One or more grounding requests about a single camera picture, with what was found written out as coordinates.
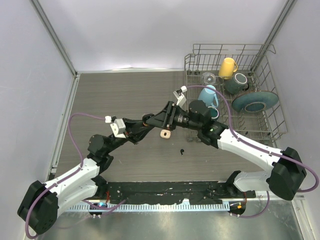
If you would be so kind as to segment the cream earbud charging case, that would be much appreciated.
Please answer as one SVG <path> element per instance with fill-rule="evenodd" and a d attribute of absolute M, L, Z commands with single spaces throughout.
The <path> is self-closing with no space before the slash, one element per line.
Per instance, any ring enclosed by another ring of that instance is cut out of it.
<path fill-rule="evenodd" d="M 169 139 L 171 137 L 171 131 L 166 129 L 161 130 L 160 137 L 163 139 Z"/>

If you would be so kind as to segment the yellow mug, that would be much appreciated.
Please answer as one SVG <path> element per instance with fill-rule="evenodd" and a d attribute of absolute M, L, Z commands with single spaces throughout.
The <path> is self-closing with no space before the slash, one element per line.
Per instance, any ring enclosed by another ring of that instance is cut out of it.
<path fill-rule="evenodd" d="M 238 64 L 233 58 L 226 57 L 220 66 L 218 76 L 224 80 L 229 80 L 233 77 L 238 68 Z"/>

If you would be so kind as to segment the clear glass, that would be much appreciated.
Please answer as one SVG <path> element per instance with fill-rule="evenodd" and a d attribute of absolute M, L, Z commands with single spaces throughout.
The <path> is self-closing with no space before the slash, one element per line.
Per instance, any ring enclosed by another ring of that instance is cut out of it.
<path fill-rule="evenodd" d="M 216 83 L 217 77 L 212 72 L 204 72 L 200 77 L 200 83 L 204 86 L 214 85 Z"/>

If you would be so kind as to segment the dark grey-green mug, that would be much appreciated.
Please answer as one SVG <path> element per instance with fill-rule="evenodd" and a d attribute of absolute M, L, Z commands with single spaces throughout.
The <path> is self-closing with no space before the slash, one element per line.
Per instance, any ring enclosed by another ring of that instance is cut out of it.
<path fill-rule="evenodd" d="M 232 78 L 224 82 L 225 90 L 232 95 L 238 94 L 248 83 L 247 77 L 242 73 L 236 73 Z"/>

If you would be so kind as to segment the light blue mug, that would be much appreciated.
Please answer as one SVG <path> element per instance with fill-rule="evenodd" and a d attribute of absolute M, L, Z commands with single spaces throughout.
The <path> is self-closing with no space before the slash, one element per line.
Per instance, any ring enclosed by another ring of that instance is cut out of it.
<path fill-rule="evenodd" d="M 198 100 L 203 101 L 207 107 L 219 107 L 219 100 L 213 85 L 207 85 L 209 88 L 203 88 L 198 96 Z"/>

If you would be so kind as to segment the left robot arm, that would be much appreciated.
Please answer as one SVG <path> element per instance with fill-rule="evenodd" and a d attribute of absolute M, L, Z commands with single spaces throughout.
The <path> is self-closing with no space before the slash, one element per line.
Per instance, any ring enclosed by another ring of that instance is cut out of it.
<path fill-rule="evenodd" d="M 100 174 L 114 159 L 110 153 L 127 142 L 140 142 L 154 128 L 148 123 L 152 117 L 153 114 L 147 114 L 141 120 L 132 120 L 106 116 L 103 120 L 110 125 L 112 134 L 93 135 L 89 139 L 87 157 L 82 156 L 78 165 L 57 178 L 44 183 L 33 182 L 17 210 L 25 221 L 26 237 L 33 240 L 44 234 L 74 204 L 90 197 L 102 199 L 107 188 Z"/>

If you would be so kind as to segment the blue ceramic plate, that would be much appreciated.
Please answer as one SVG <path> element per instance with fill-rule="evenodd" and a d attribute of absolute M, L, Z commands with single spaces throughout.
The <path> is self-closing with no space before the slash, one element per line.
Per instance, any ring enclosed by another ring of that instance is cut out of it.
<path fill-rule="evenodd" d="M 274 92 L 255 91 L 236 97 L 231 106 L 238 113 L 259 113 L 274 107 L 278 101 L 279 97 Z"/>

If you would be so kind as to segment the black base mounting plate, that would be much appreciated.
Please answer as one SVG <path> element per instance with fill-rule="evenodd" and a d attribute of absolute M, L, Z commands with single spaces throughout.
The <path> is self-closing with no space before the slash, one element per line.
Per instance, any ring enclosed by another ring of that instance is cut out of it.
<path fill-rule="evenodd" d="M 156 181 L 156 182 L 108 182 L 100 193 L 88 197 L 88 201 L 108 201 L 127 205 L 174 205 L 184 199 L 191 205 L 220 204 L 224 199 L 254 199 L 256 193 L 243 193 L 226 182 L 218 181 Z"/>

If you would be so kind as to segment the dark teal mug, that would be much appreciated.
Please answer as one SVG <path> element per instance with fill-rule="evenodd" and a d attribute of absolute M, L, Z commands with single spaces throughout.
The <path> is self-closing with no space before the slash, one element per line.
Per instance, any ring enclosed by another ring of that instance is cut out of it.
<path fill-rule="evenodd" d="M 209 106 L 208 108 L 210 110 L 211 119 L 217 120 L 220 116 L 219 110 L 214 106 Z"/>

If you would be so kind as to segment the aluminium frame rail left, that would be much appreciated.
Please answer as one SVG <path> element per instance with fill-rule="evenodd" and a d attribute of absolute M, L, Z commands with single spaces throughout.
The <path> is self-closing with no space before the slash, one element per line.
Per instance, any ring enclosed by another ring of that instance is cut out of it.
<path fill-rule="evenodd" d="M 55 173 L 55 170 L 56 170 L 58 163 L 59 163 L 61 151 L 62 151 L 63 144 L 64 144 L 65 135 L 67 132 L 69 117 L 71 115 L 72 107 L 73 107 L 74 100 L 75 100 L 76 93 L 77 93 L 79 80 L 80 80 L 80 74 L 77 74 L 71 82 L 71 87 L 70 87 L 70 90 L 69 90 L 69 93 L 67 96 L 64 110 L 61 114 L 61 121 L 59 124 L 57 140 L 56 140 L 56 144 L 53 149 L 52 159 L 51 159 L 51 162 L 49 165 L 49 173 L 48 173 L 49 175 L 51 173 Z"/>

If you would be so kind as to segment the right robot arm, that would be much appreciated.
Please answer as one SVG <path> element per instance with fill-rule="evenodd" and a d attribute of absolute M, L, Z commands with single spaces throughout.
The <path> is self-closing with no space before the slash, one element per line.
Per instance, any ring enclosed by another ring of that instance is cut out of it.
<path fill-rule="evenodd" d="M 169 131 L 176 127 L 196 130 L 202 143 L 234 153 L 259 166 L 262 171 L 232 173 L 225 190 L 233 198 L 247 191 L 271 191 L 279 198 L 291 201 L 307 175 L 295 149 L 266 146 L 232 131 L 229 126 L 213 120 L 211 111 L 201 100 L 192 101 L 188 111 L 169 101 L 161 112 L 144 116 L 143 121 Z"/>

